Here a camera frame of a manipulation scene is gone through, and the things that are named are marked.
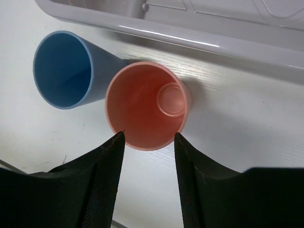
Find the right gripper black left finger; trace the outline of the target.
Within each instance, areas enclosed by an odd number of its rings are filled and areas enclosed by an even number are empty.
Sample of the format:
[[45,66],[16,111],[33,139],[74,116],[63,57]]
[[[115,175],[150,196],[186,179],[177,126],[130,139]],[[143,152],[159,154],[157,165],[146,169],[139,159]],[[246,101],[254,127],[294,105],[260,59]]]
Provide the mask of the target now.
[[119,132],[92,151],[48,172],[0,170],[3,228],[108,228],[125,149]]

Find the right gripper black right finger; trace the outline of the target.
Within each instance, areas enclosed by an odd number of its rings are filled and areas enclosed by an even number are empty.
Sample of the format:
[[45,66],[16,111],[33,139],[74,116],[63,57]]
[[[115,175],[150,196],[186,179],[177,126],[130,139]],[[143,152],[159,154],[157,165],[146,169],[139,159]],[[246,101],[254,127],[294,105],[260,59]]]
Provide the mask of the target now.
[[197,150],[180,133],[174,137],[174,152],[184,227],[303,227],[303,168],[237,172]]

